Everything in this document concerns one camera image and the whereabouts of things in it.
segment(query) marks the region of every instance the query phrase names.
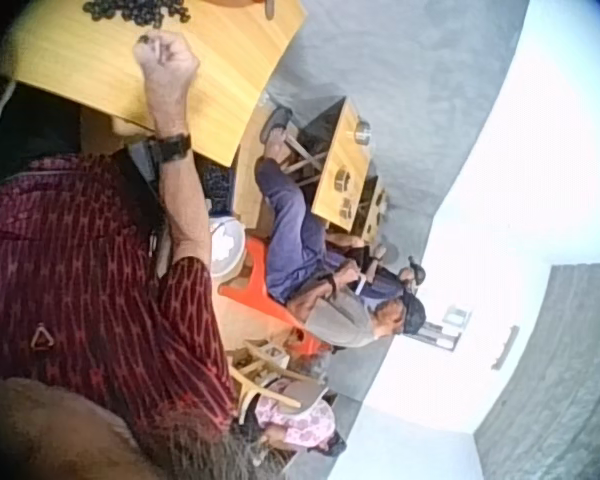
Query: woman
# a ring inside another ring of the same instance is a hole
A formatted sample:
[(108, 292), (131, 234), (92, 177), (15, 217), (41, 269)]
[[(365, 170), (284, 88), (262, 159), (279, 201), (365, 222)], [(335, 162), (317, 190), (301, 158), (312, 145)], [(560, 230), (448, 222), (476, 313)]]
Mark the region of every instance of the woman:
[[(281, 378), (269, 384), (269, 390), (284, 394), (294, 381)], [(245, 415), (242, 433), (250, 441), (266, 443), (280, 450), (309, 450), (329, 457), (337, 457), (347, 448), (336, 430), (331, 406), (318, 400), (306, 412), (290, 415), (280, 409), (276, 400), (256, 395)]]
[(235, 478), (258, 478), (244, 474), (246, 456), (222, 453), (234, 392), (190, 149), (186, 101), (199, 62), (184, 37), (163, 31), (140, 37), (133, 53), (156, 136), (171, 151), (160, 165), (169, 271), (160, 281), (153, 273), (155, 225), (120, 163), (79, 155), (77, 129), (64, 135), (79, 125), (77, 106), (62, 118), (44, 102), (26, 114), (7, 104), (3, 120), (25, 118), (29, 136), (13, 162), (18, 132), (0, 126), (0, 165), (18, 166), (0, 178), (0, 379), (63, 387), (111, 411), (174, 477), (219, 478), (228, 467), (218, 465), (235, 463)]

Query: wooden chair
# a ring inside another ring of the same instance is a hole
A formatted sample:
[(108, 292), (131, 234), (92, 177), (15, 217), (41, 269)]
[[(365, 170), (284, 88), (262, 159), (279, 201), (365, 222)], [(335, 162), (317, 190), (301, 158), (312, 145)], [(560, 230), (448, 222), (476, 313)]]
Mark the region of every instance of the wooden chair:
[(296, 372), (291, 372), (280, 367), (274, 361), (273, 357), (264, 353), (252, 342), (245, 341), (244, 344), (246, 347), (246, 353), (249, 354), (252, 361), (241, 368), (237, 368), (232, 365), (235, 358), (229, 362), (229, 373), (231, 374), (231, 377), (239, 384), (238, 423), (240, 425), (244, 423), (247, 408), (253, 400), (253, 397), (258, 394), (277, 400), (281, 404), (292, 409), (301, 410), (303, 405), (300, 401), (286, 395), (273, 392), (267, 389), (264, 385), (278, 378), (290, 378), (292, 380), (309, 382), (312, 384), (319, 384), (320, 382), (313, 378)]
[(259, 238), (248, 236), (246, 249), (253, 260), (253, 270), (251, 270), (251, 276), (246, 288), (221, 285), (218, 288), (218, 294), (258, 310), (265, 315), (277, 318), (281, 322), (297, 329), (300, 339), (288, 346), (289, 350), (297, 354), (312, 355), (324, 348), (328, 348), (328, 346), (325, 346), (326, 344), (306, 331), (305, 326), (296, 320), (283, 305), (280, 305), (269, 296), (265, 283), (267, 247), (264, 242)]

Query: orange stool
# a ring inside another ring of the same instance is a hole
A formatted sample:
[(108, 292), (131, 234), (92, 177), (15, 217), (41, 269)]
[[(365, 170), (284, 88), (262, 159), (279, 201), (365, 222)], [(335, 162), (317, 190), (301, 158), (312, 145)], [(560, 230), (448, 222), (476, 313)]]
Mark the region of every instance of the orange stool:
[(265, 261), (267, 258), (267, 247), (258, 238), (248, 236), (246, 248), (253, 260), (253, 270), (249, 277), (246, 288), (236, 288), (221, 285), (218, 293), (224, 297), (235, 300), (238, 303), (251, 307), (259, 312), (277, 318), (281, 322), (291, 325), (298, 332), (298, 342), (289, 345), (289, 349), (301, 355), (312, 355), (320, 350), (329, 348), (324, 342), (318, 340), (305, 329), (289, 311), (273, 300), (265, 283)]

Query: red patterned shirt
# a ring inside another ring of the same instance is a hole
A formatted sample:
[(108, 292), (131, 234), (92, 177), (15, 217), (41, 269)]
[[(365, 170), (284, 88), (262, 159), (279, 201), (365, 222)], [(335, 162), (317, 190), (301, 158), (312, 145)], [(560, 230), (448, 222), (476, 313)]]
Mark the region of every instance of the red patterned shirt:
[[(187, 410), (225, 430), (234, 396), (207, 268), (184, 258), (155, 279), (149, 228), (105, 158), (30, 169), (0, 187), (0, 378), (65, 387), (136, 430)], [(39, 326), (53, 346), (32, 348)]]

